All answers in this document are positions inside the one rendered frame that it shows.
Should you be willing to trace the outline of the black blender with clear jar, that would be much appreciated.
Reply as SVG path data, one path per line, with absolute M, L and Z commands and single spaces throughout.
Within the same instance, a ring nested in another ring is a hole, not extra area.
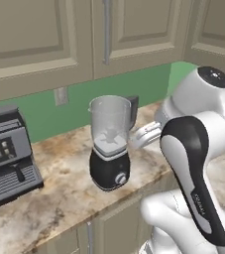
M 138 104 L 138 95 L 103 95 L 89 102 L 93 141 L 89 173 L 103 191 L 112 191 L 122 186 L 115 183 L 115 178 L 120 173 L 126 174 L 127 181 L 130 178 L 127 146 L 129 132 L 136 122 Z

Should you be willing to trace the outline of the grey blender knob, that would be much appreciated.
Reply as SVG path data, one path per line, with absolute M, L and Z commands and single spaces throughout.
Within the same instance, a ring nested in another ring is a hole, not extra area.
M 127 181 L 127 176 L 125 173 L 120 173 L 115 178 L 115 183 L 117 185 L 123 185 Z

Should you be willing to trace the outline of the grey black coffee machine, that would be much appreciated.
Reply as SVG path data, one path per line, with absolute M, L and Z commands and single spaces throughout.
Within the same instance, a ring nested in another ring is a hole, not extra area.
M 0 106 L 0 206 L 44 186 L 18 106 Z

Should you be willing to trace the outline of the wide beige wall cupboard door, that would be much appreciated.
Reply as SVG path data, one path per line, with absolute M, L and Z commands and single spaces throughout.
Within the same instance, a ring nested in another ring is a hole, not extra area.
M 0 0 L 0 100 L 91 78 L 91 0 Z

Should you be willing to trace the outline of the beige corner wall cupboard door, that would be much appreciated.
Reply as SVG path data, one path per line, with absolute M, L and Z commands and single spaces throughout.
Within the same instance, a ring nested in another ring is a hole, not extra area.
M 225 72 L 225 0 L 192 0 L 184 60 Z

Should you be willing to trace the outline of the beige wall outlet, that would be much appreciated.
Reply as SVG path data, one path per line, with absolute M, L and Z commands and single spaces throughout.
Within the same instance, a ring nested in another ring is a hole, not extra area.
M 60 87 L 54 90 L 56 106 L 68 104 L 67 87 Z

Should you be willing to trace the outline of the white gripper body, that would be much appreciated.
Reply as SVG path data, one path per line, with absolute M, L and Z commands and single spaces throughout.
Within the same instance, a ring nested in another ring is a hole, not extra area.
M 161 136 L 161 123 L 153 121 L 139 128 L 131 137 L 130 141 L 134 149 L 146 147 L 159 139 Z

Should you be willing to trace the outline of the beige base cupboard door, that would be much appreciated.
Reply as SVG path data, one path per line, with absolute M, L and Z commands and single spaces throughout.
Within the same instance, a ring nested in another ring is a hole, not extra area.
M 139 194 L 95 219 L 93 254 L 138 254 L 152 227 L 140 212 Z
M 88 237 L 85 226 L 66 230 L 37 247 L 34 254 L 88 254 Z

